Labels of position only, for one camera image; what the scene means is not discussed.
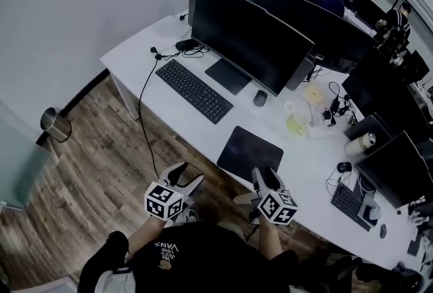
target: trash can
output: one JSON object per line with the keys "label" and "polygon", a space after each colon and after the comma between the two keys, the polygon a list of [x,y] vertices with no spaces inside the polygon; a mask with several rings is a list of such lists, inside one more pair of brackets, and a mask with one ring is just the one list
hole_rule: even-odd
{"label": "trash can", "polygon": [[72,132],[70,122],[61,117],[54,108],[48,108],[44,111],[41,118],[41,128],[60,143],[66,141]]}

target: black mouse pad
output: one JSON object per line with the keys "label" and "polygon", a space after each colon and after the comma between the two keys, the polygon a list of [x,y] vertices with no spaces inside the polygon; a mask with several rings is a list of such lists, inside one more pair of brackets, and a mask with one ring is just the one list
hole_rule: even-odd
{"label": "black mouse pad", "polygon": [[252,182],[252,169],[257,166],[262,176],[270,166],[278,171],[284,151],[260,137],[236,126],[216,164],[230,173]]}

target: keyboard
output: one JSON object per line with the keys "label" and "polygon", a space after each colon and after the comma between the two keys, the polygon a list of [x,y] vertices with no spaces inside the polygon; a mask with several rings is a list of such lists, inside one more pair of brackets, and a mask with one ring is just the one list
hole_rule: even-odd
{"label": "keyboard", "polygon": [[362,201],[354,195],[354,193],[343,183],[339,183],[332,197],[331,204],[338,210],[342,211],[346,216],[358,223],[366,231],[370,231],[371,227],[358,216],[358,211],[361,208]]}
{"label": "keyboard", "polygon": [[158,69],[156,75],[215,125],[233,107],[233,104],[176,60],[171,60]]}

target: black mouse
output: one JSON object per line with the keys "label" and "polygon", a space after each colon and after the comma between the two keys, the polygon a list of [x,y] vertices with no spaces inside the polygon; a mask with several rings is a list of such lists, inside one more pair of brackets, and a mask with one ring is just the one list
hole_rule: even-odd
{"label": "black mouse", "polygon": [[380,226],[380,238],[384,239],[386,237],[386,224]]}
{"label": "black mouse", "polygon": [[254,97],[253,102],[256,106],[264,106],[267,98],[268,98],[268,95],[266,92],[264,92],[262,90],[258,90],[256,97]]}
{"label": "black mouse", "polygon": [[346,171],[352,171],[352,164],[350,162],[340,162],[337,164],[337,171],[339,173],[345,173]]}

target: cup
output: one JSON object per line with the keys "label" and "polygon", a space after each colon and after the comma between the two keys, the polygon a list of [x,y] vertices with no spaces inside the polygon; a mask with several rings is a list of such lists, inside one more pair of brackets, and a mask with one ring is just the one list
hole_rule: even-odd
{"label": "cup", "polygon": [[297,135],[304,135],[311,120],[311,111],[307,108],[296,108],[292,102],[284,103],[284,108],[290,114],[286,121],[287,128]]}

